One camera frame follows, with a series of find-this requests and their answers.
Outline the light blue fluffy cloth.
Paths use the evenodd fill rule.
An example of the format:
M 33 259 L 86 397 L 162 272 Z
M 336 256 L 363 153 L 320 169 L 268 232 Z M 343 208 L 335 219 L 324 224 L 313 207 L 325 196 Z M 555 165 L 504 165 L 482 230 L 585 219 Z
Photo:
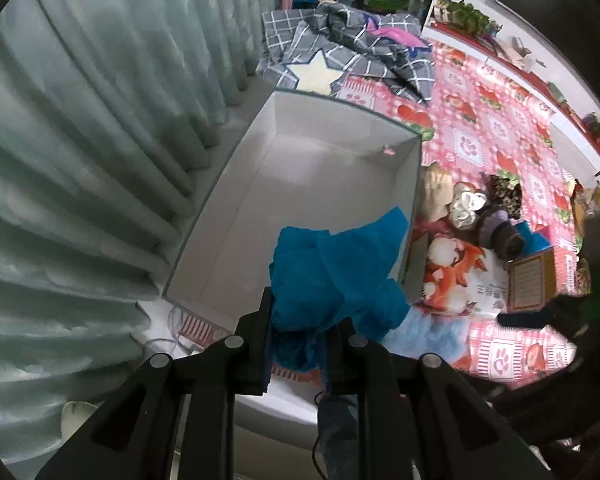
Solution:
M 411 307 L 402 323 L 388 331 L 382 345 L 397 356 L 418 359 L 434 353 L 453 364 L 469 353 L 469 329 L 468 318 L 449 318 Z

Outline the purple dark sock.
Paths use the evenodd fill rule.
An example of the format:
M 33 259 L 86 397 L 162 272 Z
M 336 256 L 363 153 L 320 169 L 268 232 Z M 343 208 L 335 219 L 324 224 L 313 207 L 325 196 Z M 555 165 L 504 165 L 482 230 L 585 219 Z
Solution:
M 524 250 L 524 239 L 509 220 L 505 209 L 490 208 L 477 222 L 478 243 L 493 250 L 498 258 L 512 261 Z

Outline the leopard print scrunchie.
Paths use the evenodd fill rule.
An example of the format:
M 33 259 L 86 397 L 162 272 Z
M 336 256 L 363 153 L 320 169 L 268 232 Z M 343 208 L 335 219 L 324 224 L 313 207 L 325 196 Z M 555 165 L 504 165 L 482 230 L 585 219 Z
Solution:
M 486 204 L 480 212 L 500 208 L 507 212 L 509 218 L 519 220 L 522 209 L 522 188 L 518 179 L 509 179 L 497 174 L 483 174 Z

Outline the white polka dot scrunchie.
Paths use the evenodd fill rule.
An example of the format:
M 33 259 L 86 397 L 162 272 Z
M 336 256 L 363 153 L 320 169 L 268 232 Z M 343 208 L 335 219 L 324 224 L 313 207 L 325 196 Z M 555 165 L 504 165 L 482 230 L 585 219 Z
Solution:
M 486 193 L 466 182 L 456 182 L 453 196 L 449 204 L 449 220 L 459 231 L 471 230 L 477 220 L 479 211 L 488 203 Z

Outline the beige knitted sock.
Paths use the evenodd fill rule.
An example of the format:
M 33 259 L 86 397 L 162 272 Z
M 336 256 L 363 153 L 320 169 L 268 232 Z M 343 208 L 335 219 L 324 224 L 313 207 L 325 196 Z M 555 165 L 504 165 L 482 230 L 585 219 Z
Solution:
M 428 222 L 438 221 L 449 213 L 448 206 L 453 199 L 453 186 L 452 174 L 438 162 L 433 162 L 426 168 L 422 216 Z

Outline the pink tissue box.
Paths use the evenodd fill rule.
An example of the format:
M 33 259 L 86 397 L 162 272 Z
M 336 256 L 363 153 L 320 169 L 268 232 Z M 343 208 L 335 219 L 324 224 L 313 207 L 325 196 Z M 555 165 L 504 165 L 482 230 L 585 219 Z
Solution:
M 549 247 L 508 267 L 506 313 L 537 311 L 556 295 L 576 293 L 577 257 L 567 248 Z

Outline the orange white tissue pack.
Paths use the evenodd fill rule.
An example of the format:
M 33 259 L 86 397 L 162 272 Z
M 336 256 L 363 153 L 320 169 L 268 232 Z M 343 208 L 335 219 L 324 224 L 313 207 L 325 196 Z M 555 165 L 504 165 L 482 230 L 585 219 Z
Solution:
M 455 237 L 427 249 L 420 303 L 440 315 L 495 318 L 506 307 L 508 273 L 496 253 Z

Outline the white storage box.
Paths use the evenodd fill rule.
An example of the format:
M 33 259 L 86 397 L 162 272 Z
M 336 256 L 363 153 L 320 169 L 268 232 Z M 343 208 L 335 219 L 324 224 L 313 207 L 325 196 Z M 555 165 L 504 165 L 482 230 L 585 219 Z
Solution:
M 259 307 L 281 229 L 338 233 L 394 207 L 413 218 L 421 163 L 422 138 L 395 120 L 273 91 L 212 186 L 164 296 L 234 330 Z

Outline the pink strawberry paw tablecloth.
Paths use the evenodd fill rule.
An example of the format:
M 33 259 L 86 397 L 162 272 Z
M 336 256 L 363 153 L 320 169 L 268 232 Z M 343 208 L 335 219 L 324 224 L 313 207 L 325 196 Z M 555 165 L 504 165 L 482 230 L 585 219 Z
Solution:
M 577 252 L 569 192 L 550 138 L 548 108 L 491 66 L 447 44 L 435 44 L 432 53 L 436 81 L 428 105 L 394 96 L 382 82 L 358 76 L 349 77 L 338 96 L 329 99 L 365 107 L 422 138 L 414 216 L 407 218 L 410 227 L 390 276 L 399 283 L 411 307 L 440 315 L 420 303 L 430 242 L 434 237 L 448 236 L 480 245 L 478 220 L 471 230 L 459 231 L 452 226 L 449 214 L 435 222 L 422 216 L 424 173 L 433 162 L 452 174 L 454 184 L 470 183 L 483 193 L 483 174 L 518 179 L 521 218 L 509 218 L 510 222 L 516 226 L 527 221 L 533 232 L 541 232 L 550 240 L 550 247 L 567 248 L 576 257 Z M 470 321 L 469 353 L 451 365 L 494 382 L 528 384 L 561 370 L 574 356 L 567 338 L 548 327 L 523 330 L 499 326 L 496 317 L 441 316 Z M 184 308 L 176 326 L 180 336 L 199 347 L 208 347 L 232 331 Z

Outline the grey plaid star cloth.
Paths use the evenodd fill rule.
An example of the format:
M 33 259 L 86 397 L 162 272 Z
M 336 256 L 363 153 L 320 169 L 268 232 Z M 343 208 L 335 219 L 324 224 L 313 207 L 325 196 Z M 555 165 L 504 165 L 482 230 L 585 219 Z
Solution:
M 429 104 L 432 47 L 411 14 L 378 15 L 339 2 L 262 14 L 257 73 L 276 87 L 336 96 L 349 76 L 377 79 L 400 98 Z

